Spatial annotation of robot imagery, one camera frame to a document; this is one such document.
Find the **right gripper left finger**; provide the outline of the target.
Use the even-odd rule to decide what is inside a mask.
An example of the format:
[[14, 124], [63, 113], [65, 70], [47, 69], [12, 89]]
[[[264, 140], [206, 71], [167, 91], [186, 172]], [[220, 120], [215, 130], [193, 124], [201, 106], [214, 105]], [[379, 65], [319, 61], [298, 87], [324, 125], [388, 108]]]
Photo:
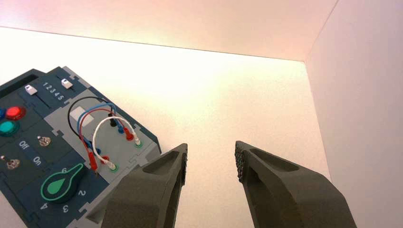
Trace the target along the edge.
[[173, 228], [185, 185], [188, 145], [182, 143], [129, 172], [108, 201], [103, 228]]

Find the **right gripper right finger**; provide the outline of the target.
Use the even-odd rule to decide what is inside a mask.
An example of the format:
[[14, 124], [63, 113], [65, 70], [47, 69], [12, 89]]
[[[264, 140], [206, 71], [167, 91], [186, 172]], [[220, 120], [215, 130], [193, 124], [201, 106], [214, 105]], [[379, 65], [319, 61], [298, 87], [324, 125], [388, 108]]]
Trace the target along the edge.
[[345, 197], [324, 175], [242, 141], [234, 155], [254, 227], [356, 227]]

